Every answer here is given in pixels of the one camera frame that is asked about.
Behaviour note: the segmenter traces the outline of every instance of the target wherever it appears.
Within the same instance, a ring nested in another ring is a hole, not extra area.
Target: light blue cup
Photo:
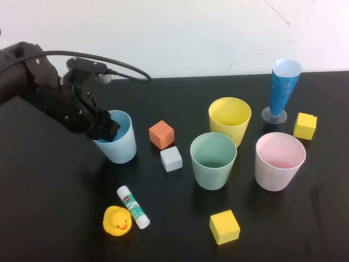
[[[124,164],[134,158],[137,147],[131,117],[120,110],[110,110],[111,119],[120,124],[112,142],[103,139],[93,140],[111,162]]]
[[[262,111],[264,120],[272,124],[283,123],[287,119],[284,108],[296,86],[302,67],[289,59],[277,60],[273,66],[270,107]]]
[[[226,135],[206,133],[191,143],[190,155],[196,182],[204,189],[217,190],[228,180],[237,148]]]

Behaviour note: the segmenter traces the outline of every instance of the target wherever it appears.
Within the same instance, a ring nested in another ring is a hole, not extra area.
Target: yellow cube
[[[231,210],[212,215],[209,228],[218,245],[239,238],[240,227]]]
[[[316,129],[317,116],[298,113],[294,124],[293,136],[296,138],[312,139]]]

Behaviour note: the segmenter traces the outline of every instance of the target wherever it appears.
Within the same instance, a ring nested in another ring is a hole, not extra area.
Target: rubber duck
[[[113,236],[122,236],[130,231],[132,227],[132,218],[128,210],[110,206],[104,212],[103,228]]]

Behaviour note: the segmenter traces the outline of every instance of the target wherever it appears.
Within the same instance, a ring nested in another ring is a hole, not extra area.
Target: yellow cup
[[[238,147],[252,115],[250,106],[241,99],[223,97],[210,105],[208,114],[211,132],[229,136]]]

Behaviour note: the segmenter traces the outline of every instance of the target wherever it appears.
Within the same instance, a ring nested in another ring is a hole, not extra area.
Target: orange cube
[[[151,142],[161,150],[175,141],[175,131],[163,120],[149,128]]]

